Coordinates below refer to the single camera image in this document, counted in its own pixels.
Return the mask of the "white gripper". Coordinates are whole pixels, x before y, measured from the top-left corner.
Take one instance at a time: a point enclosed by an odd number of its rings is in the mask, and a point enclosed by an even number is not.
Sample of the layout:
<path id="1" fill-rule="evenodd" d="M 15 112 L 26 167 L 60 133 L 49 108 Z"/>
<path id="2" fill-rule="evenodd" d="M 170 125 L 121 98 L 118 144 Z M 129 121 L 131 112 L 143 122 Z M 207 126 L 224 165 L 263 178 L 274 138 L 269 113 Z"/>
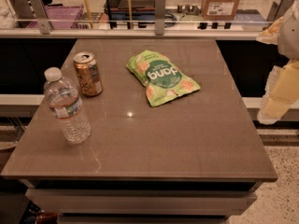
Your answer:
<path id="1" fill-rule="evenodd" d="M 299 0 L 257 37 L 258 42 L 278 45 L 278 52 L 289 59 L 283 67 L 274 66 L 265 85 L 257 120 L 270 125 L 281 120 L 299 100 Z"/>

